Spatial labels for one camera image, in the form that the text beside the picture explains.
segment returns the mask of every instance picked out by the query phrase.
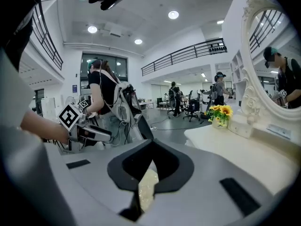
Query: desk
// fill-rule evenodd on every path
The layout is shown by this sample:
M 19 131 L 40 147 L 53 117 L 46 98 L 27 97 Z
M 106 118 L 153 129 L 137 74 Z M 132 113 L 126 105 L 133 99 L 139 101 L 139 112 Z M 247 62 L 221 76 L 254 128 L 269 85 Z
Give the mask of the desk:
M 272 143 L 255 137 L 247 139 L 211 125 L 186 130 L 184 134 L 186 145 L 222 156 L 260 181 L 272 194 L 289 186 L 300 169 Z
M 169 107 L 169 103 L 168 102 L 161 102 L 161 103 L 159 103 L 159 109 L 160 110 L 161 110 L 161 105 L 164 105 L 165 108 Z M 186 106 L 186 102 L 181 102 L 180 106 L 181 105 L 185 107 Z
M 154 103 L 155 103 L 155 101 L 140 102 L 140 103 L 139 103 L 139 106 L 147 105 L 147 108 L 149 108 L 149 104 L 152 104 L 152 106 L 154 107 Z

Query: sunflower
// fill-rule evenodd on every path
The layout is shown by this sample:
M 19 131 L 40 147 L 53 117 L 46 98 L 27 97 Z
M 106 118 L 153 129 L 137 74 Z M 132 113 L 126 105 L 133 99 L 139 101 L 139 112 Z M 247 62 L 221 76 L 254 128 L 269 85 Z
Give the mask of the sunflower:
M 220 105 L 215 105 L 215 106 L 211 106 L 209 109 L 217 111 L 220 107 L 221 107 Z
M 227 116 L 232 116 L 233 110 L 231 109 L 230 105 L 222 105 L 220 107 L 221 109 L 221 114 L 227 115 Z

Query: railing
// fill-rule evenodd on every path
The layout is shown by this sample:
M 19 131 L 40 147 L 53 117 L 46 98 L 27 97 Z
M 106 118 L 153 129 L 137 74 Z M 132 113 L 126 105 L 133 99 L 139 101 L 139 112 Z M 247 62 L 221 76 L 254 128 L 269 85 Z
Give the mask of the railing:
M 39 1 L 37 6 L 35 6 L 33 12 L 33 22 L 35 25 L 33 27 L 33 32 L 51 60 L 60 70 L 62 70 L 63 60 L 58 54 L 50 37 L 48 28 L 46 26 L 41 1 Z
M 157 59 L 141 69 L 142 76 L 189 59 L 220 53 L 227 53 L 227 47 L 224 44 L 224 40 L 222 38 L 207 40 Z
M 250 51 L 254 52 L 255 49 L 260 47 L 260 44 L 266 37 L 275 31 L 275 28 L 281 23 L 279 21 L 282 13 L 276 10 L 264 11 L 253 34 L 250 37 Z

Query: flower pot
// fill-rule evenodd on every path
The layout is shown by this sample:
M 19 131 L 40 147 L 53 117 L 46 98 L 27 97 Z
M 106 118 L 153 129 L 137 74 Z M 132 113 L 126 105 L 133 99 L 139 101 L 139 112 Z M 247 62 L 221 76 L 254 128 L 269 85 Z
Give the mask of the flower pot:
M 226 129 L 228 128 L 228 123 L 229 121 L 225 121 L 223 124 L 224 125 L 220 125 L 220 120 L 217 120 L 216 117 L 213 119 L 212 121 L 212 126 L 216 129 Z

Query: floor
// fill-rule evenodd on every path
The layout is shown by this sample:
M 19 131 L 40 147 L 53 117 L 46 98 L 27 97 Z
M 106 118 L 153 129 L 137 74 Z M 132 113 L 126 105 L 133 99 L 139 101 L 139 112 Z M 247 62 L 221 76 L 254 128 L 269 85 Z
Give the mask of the floor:
M 203 119 L 198 121 L 198 119 L 193 118 L 191 122 L 189 122 L 189 118 L 183 120 L 185 112 L 182 112 L 181 115 L 176 118 L 173 118 L 173 113 L 170 112 L 168 114 L 170 116 L 169 119 L 166 110 L 158 110 L 156 108 L 143 110 L 143 115 L 150 127 L 154 126 L 158 128 L 158 130 L 152 132 L 155 138 L 179 144 L 185 144 L 186 142 L 186 137 L 184 135 L 185 130 L 211 124 L 208 120 Z

